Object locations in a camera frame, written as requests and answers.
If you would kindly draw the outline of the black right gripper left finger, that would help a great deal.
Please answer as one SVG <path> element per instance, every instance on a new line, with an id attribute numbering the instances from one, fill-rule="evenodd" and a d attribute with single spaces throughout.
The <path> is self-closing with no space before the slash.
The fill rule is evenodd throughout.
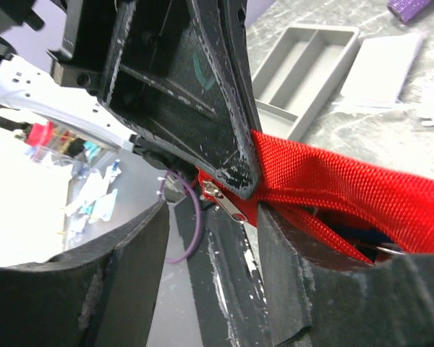
<path id="1" fill-rule="evenodd" d="M 0 267 L 0 346 L 145 346 L 168 237 L 159 202 L 44 263 Z"/>

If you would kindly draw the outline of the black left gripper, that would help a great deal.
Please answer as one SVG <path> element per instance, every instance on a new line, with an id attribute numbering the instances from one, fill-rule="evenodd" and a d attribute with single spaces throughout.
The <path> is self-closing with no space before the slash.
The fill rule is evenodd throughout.
<path id="1" fill-rule="evenodd" d="M 97 87 L 107 60 L 116 19 L 127 1 L 55 1 L 66 14 L 61 48 L 49 51 L 50 75 L 62 87 Z M 34 1 L 0 1 L 0 35 L 12 27 L 44 28 Z M 0 63 L 14 49 L 0 36 Z"/>

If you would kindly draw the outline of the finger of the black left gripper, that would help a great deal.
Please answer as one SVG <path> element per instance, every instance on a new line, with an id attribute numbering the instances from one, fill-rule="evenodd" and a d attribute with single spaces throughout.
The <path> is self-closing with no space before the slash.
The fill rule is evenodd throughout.
<path id="1" fill-rule="evenodd" d="M 243 199 L 260 181 L 245 1 L 126 1 L 98 99 L 123 125 Z"/>

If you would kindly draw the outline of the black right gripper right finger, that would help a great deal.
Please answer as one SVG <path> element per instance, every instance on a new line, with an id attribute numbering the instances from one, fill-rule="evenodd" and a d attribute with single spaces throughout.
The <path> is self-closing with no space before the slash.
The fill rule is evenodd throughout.
<path id="1" fill-rule="evenodd" d="M 275 346 L 434 346 L 434 255 L 368 265 L 258 207 Z"/>

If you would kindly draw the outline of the red first aid pouch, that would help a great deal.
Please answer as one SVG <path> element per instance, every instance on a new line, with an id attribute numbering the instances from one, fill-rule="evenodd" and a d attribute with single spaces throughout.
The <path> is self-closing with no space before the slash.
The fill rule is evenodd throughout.
<path id="1" fill-rule="evenodd" d="M 292 225 L 360 261 L 366 257 L 307 207 L 335 210 L 376 227 L 410 253 L 434 254 L 434 180 L 393 171 L 317 147 L 254 131 L 262 179 L 242 200 L 223 193 L 255 226 L 266 202 Z"/>

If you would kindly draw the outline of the grey plastic tray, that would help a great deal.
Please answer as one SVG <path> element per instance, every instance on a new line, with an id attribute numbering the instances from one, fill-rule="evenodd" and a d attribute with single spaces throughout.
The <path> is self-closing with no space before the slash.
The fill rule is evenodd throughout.
<path id="1" fill-rule="evenodd" d="M 262 131 L 299 142 L 349 71 L 358 27 L 292 25 L 252 76 Z"/>

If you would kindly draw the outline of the white gauze pad packet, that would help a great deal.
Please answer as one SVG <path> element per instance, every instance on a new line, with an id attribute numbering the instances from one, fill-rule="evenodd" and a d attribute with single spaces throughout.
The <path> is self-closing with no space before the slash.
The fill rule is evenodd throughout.
<path id="1" fill-rule="evenodd" d="M 367 38 L 340 91 L 338 108 L 392 108 L 422 47 L 422 33 Z"/>

